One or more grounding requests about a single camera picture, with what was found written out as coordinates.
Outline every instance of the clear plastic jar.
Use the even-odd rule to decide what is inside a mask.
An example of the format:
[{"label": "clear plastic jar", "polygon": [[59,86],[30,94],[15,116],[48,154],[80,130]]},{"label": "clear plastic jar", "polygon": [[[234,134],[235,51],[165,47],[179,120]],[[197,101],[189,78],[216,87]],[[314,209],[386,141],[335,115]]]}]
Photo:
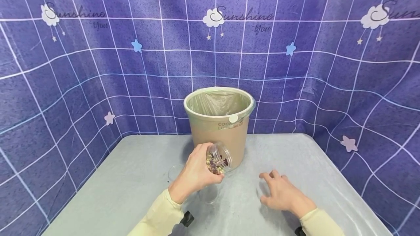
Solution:
[{"label": "clear plastic jar", "polygon": [[223,143],[217,142],[207,148],[207,167],[213,174],[221,175],[228,172],[232,158]]}]

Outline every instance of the left hand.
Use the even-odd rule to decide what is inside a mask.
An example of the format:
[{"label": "left hand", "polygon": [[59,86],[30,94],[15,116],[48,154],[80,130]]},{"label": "left hand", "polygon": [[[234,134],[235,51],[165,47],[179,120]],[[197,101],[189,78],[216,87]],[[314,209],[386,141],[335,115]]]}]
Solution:
[{"label": "left hand", "polygon": [[207,167],[207,148],[211,145],[213,143],[197,145],[188,157],[182,172],[169,185],[169,195],[174,202],[182,204],[193,192],[199,191],[210,184],[222,182],[225,176],[223,174],[215,175]]}]

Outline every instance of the nuts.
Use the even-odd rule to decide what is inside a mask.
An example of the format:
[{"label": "nuts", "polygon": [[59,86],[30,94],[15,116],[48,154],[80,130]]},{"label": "nuts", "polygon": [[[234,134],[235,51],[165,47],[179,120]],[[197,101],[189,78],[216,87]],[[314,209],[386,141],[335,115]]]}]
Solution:
[{"label": "nuts", "polygon": [[215,175],[221,175],[224,172],[223,164],[226,162],[226,159],[222,161],[221,159],[216,159],[212,153],[207,153],[207,168]]}]

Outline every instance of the beige sleeve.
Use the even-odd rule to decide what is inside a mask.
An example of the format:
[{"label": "beige sleeve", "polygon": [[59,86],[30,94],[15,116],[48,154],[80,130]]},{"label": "beige sleeve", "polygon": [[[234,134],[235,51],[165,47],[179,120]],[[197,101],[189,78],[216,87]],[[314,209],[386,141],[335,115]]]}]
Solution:
[{"label": "beige sleeve", "polygon": [[337,223],[322,209],[309,212],[300,223],[307,236],[344,236]]},{"label": "beige sleeve", "polygon": [[183,216],[181,205],[171,199],[166,189],[128,236],[168,236]]}]

